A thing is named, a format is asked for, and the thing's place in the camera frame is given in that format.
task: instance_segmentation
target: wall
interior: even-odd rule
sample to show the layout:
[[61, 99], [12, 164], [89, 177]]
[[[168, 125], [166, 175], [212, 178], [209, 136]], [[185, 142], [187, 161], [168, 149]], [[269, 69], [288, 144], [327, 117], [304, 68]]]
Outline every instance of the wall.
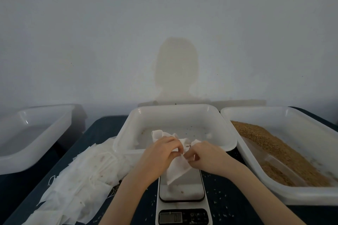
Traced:
[[0, 0], [0, 113], [256, 99], [338, 120], [338, 0]]

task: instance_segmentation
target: white plastic tray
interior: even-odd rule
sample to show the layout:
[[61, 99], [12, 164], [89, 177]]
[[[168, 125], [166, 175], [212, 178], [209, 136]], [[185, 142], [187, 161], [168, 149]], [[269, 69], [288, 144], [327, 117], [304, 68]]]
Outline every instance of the white plastic tray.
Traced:
[[[312, 161], [323, 175], [338, 178], [338, 133], [315, 119], [289, 107], [231, 107], [222, 109], [221, 114], [226, 121], [267, 129]], [[289, 187], [277, 183], [264, 173], [243, 139], [237, 141], [237, 148], [247, 166], [285, 204], [338, 205], [338, 187]]]
[[134, 109], [128, 116], [113, 144], [137, 162], [152, 143], [151, 131], [177, 133], [180, 138], [209, 141], [225, 151], [234, 149], [241, 138], [230, 121], [207, 104], [149, 106]]
[[34, 165], [71, 125], [73, 105], [28, 108], [0, 119], [0, 174]]

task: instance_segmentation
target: scale control panel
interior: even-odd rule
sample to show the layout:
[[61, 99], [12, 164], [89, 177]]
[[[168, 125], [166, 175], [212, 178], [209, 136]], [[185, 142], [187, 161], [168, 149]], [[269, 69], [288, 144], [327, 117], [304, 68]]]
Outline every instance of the scale control panel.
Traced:
[[166, 225], [208, 225], [209, 218], [206, 210], [200, 209], [170, 209], [161, 210], [158, 223]]

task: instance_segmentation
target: white cloth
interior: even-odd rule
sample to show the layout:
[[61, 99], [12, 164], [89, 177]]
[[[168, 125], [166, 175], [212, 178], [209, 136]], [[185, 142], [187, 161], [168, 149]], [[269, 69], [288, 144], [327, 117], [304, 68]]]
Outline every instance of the white cloth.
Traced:
[[[162, 130], [156, 130], [151, 132], [152, 141], [156, 142], [159, 138], [163, 136], [174, 136], [175, 138], [179, 138], [177, 134], [169, 134], [166, 132], [163, 132]], [[189, 150], [189, 146], [193, 146], [194, 144], [200, 142], [199, 140], [194, 140], [190, 144], [188, 138], [179, 139], [184, 147], [184, 153]], [[174, 158], [174, 160], [171, 162], [169, 168], [167, 169], [167, 185], [171, 184], [174, 180], [181, 177], [183, 174], [188, 172], [191, 169], [191, 166], [189, 165], [188, 161], [184, 158], [184, 156], [181, 154], [180, 156]]]
[[113, 141], [109, 138], [77, 155], [53, 180], [40, 199], [44, 203], [23, 225], [90, 222], [112, 188], [131, 169], [130, 162], [112, 150]]

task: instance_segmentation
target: pile of grain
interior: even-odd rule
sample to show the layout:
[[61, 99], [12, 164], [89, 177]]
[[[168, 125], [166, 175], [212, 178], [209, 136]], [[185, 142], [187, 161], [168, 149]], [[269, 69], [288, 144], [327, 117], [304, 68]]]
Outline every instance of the pile of grain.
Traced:
[[[258, 125], [251, 125], [237, 121], [231, 121], [239, 134], [246, 137], [259, 146], [261, 146], [270, 155], [276, 157], [295, 173], [303, 178], [309, 186], [313, 187], [329, 187], [330, 182], [327, 177], [322, 175], [314, 168], [305, 158], [297, 151], [290, 148], [282, 140], [273, 136], [264, 128]], [[273, 180], [288, 186], [294, 184], [283, 175], [279, 170], [264, 163], [262, 165], [264, 172]]]

